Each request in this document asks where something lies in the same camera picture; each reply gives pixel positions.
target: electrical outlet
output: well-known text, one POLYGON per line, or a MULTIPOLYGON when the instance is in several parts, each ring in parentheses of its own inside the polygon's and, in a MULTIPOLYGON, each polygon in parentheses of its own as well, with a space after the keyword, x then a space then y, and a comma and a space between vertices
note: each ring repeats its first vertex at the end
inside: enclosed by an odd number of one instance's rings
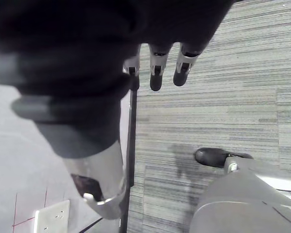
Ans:
POLYGON ((34 233, 67 233, 69 200, 35 212, 34 233))

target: robotic hand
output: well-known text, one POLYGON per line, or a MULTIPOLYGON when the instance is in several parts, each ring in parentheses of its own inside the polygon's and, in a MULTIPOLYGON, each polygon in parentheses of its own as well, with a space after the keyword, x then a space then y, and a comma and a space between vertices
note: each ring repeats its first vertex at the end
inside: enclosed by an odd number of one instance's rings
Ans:
POLYGON ((119 218, 126 205, 120 100, 129 88, 136 96, 140 44, 150 45, 158 91, 169 50, 181 42, 173 82, 182 86, 233 2, 0 1, 0 84, 17 88, 14 112, 35 122, 102 217, 119 218))

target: red line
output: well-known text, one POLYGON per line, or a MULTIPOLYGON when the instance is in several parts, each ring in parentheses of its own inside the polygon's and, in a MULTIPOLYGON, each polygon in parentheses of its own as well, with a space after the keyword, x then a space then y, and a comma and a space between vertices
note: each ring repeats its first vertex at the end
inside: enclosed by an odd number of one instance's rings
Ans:
POLYGON ((17 208, 17 197, 18 197, 18 193, 16 193, 16 200, 15 200, 14 224, 12 225, 12 227, 13 227, 13 233, 15 232, 15 222, 16 222, 16 208, 17 208))
POLYGON ((46 192, 45 192, 45 201, 44 201, 44 207, 46 207, 47 190, 48 190, 48 187, 46 187, 46 192))
POLYGON ((20 224, 22 224, 22 223, 25 223, 25 222, 27 222, 27 221, 30 221, 30 220, 32 220, 32 219, 34 219, 34 218, 35 218, 35 217, 28 218, 27 220, 25 220, 25 221, 23 221, 23 222, 17 223, 16 225, 14 224, 13 227, 18 226, 18 225, 20 225, 20 224))

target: black wheel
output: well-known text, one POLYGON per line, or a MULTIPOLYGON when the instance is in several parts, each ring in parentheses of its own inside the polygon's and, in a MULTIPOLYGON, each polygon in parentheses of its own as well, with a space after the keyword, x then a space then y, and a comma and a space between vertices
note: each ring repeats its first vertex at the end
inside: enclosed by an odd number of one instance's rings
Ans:
POLYGON ((186 72, 188 71, 189 63, 183 63, 181 72, 178 73, 176 70, 174 72, 173 76, 173 83, 176 86, 183 86, 188 79, 188 74, 186 72))
POLYGON ((253 159, 249 154, 229 152, 220 148, 200 148, 194 153, 195 160, 206 166, 223 168, 227 157, 253 159))
POLYGON ((155 75, 151 74, 150 87, 153 91, 159 91, 163 82, 163 76, 160 75, 161 66, 155 66, 155 75))

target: gray carpet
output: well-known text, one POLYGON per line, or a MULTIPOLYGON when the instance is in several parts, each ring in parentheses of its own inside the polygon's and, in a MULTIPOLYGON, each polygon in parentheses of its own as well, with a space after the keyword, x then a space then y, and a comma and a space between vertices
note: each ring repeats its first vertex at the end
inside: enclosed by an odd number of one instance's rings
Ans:
POLYGON ((291 171, 291 0, 236 3, 182 87, 172 82, 178 48, 157 93, 141 49, 129 233, 188 232, 199 196, 222 175, 193 160, 200 147, 291 171))

